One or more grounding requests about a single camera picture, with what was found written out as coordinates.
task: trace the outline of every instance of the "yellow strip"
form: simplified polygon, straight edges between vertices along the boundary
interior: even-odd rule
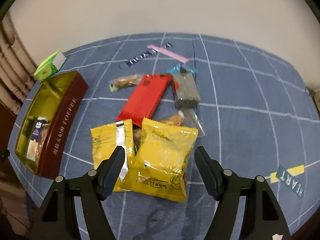
[[[287,169],[287,171],[292,175],[292,176],[297,176],[299,174],[304,173],[304,165],[299,165],[296,167],[292,167]],[[276,177],[276,172],[273,172],[270,174],[270,183],[274,183],[279,181],[279,179]]]

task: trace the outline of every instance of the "beige wall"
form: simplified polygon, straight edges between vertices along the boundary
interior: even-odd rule
[[[205,33],[266,49],[320,85],[320,25],[303,0],[17,0],[10,12],[36,63],[118,35]]]

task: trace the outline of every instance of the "yellow wrapper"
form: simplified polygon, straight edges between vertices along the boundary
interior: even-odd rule
[[[111,154],[118,145],[125,146],[127,159],[125,166],[127,170],[131,168],[132,161],[135,155],[133,145],[132,120],[124,120],[121,127],[119,127],[120,123],[121,121],[91,129],[92,159],[94,169],[97,169],[103,160],[110,158]],[[121,176],[119,176],[113,191],[124,191],[122,184],[123,182]]]
[[[144,118],[140,149],[122,187],[185,201],[183,175],[197,135],[195,128],[170,126]]]

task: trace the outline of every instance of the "blue tablecloth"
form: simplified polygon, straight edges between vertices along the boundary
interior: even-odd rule
[[[196,111],[206,136],[199,138],[196,146],[203,145],[223,168],[243,177],[260,174],[270,178],[279,165],[286,169],[305,165],[305,172],[296,176],[305,186],[302,198],[285,182],[270,184],[290,232],[296,231],[319,206],[319,117],[290,63],[238,41],[198,34],[150,33],[97,41],[65,52],[67,60],[60,73],[79,71],[89,89],[70,129],[60,174],[73,178],[92,168],[90,128],[113,122],[134,89],[110,92],[109,80],[134,73],[165,73],[177,64],[158,54],[131,68],[124,67],[123,61],[145,52],[147,45],[160,46],[166,41],[174,45],[171,51],[190,58],[187,67],[198,70],[195,80],[201,103]],[[52,180],[34,176],[14,154],[14,145],[39,86],[37,82],[24,102],[8,147],[15,172],[38,206]],[[174,113],[172,89],[168,87],[153,118]],[[116,238],[204,239],[216,203],[206,192],[193,155],[187,179],[188,199],[184,203],[135,192],[108,197],[102,205]],[[232,239],[239,235],[243,210],[242,197]],[[76,211],[82,239],[89,239],[79,198]]]

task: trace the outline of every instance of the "red packet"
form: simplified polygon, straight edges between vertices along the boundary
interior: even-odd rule
[[[172,75],[145,75],[130,95],[116,121],[132,119],[141,127],[143,118],[151,118]]]

